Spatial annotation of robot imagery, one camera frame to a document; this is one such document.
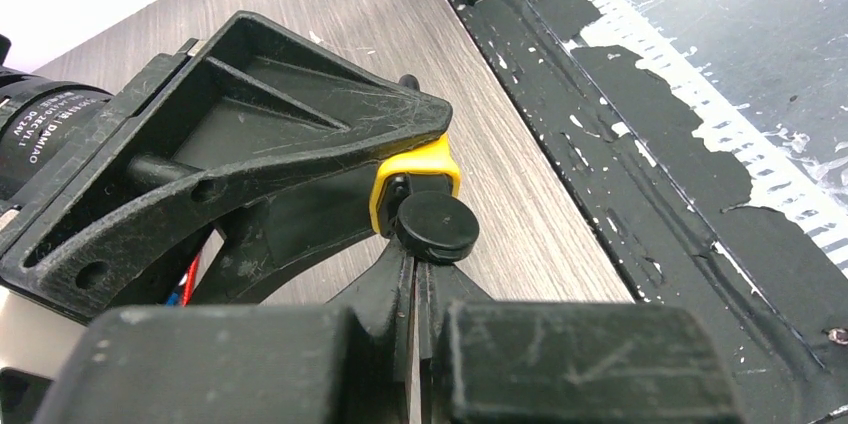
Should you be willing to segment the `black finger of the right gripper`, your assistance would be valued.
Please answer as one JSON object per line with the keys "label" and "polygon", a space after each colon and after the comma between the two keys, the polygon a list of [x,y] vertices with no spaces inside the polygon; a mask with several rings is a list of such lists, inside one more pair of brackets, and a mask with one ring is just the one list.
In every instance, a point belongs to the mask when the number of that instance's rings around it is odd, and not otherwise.
{"label": "black finger of the right gripper", "polygon": [[224,242],[190,302],[259,304],[322,261],[374,235],[366,164],[282,191],[223,219]]}

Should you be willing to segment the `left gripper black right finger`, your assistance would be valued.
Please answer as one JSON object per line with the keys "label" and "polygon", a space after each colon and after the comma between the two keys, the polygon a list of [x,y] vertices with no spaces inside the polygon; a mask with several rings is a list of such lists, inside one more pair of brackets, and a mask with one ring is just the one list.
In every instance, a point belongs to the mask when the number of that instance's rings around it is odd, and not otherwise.
{"label": "left gripper black right finger", "polygon": [[426,423],[740,423],[695,317],[664,305],[498,301],[416,271]]}

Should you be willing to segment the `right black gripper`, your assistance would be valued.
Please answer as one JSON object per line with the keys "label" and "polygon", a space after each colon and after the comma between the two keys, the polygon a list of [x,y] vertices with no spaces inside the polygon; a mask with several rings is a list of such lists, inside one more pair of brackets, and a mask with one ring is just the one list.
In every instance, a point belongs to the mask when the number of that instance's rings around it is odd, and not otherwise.
{"label": "right black gripper", "polygon": [[1,72],[1,368],[45,378],[83,325],[161,303],[223,219],[447,132],[443,99],[247,11],[117,94]]}

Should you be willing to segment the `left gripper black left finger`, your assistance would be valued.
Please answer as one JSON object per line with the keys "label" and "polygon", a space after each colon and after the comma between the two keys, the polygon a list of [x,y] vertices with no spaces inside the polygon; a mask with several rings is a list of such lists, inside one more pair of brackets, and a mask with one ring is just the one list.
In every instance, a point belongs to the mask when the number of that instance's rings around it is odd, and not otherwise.
{"label": "left gripper black left finger", "polygon": [[124,307],[88,328],[39,423],[405,423],[414,258],[392,241],[312,305]]}

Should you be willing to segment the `yellow black padlock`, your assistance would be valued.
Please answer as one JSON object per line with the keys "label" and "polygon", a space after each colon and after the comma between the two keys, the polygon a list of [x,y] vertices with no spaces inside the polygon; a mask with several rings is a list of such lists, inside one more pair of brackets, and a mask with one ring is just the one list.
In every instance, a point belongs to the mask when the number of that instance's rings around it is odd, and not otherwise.
{"label": "yellow black padlock", "polygon": [[377,167],[369,197],[373,231],[395,238],[416,258],[452,264],[467,258],[480,235],[459,198],[460,168],[448,135],[401,152]]}

